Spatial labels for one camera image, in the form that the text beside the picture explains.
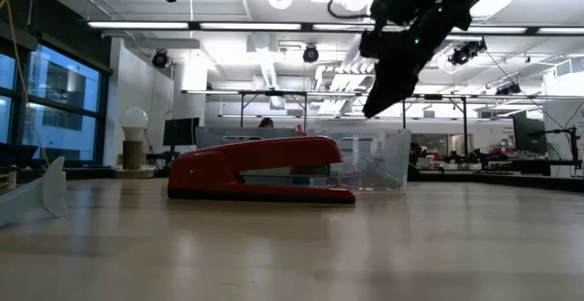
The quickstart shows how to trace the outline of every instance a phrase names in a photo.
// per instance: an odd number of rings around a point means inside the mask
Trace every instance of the red stapler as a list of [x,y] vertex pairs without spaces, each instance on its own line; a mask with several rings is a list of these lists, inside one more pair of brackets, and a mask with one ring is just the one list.
[[258,140],[195,150],[172,164],[169,198],[270,202],[354,203],[344,189],[245,183],[242,171],[328,166],[341,162],[326,137]]

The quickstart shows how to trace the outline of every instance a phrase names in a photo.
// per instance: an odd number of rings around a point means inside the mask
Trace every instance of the black cable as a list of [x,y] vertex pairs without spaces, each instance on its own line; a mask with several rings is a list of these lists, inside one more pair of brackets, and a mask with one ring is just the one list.
[[328,13],[338,19],[354,19],[354,18],[369,18],[369,15],[365,14],[358,14],[358,15],[337,15],[332,11],[332,4],[334,4],[335,0],[328,1],[327,11]]

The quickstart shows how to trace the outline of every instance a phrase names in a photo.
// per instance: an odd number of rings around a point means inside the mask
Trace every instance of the person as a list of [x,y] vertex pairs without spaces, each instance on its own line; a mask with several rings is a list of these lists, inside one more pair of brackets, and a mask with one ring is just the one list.
[[258,128],[274,128],[274,121],[270,118],[264,118],[259,122]]

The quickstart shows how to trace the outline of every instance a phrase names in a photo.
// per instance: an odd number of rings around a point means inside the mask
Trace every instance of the window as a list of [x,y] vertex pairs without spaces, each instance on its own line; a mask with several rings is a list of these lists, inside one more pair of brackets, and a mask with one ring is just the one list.
[[[31,103],[25,115],[25,145],[38,145],[33,122],[49,159],[64,156],[70,161],[93,161],[95,118]],[[43,158],[40,150],[34,158]]]
[[39,46],[30,57],[28,93],[95,112],[98,110],[99,72],[55,50]]
[[[28,106],[20,88],[14,45],[0,38],[0,142],[45,148],[49,161],[101,164],[107,76],[45,45],[19,48],[26,67]],[[39,149],[33,158],[44,161]]]
[[0,88],[13,88],[15,84],[16,61],[0,54]]
[[0,142],[8,142],[8,129],[10,125],[10,109],[12,100],[8,97],[0,97]]

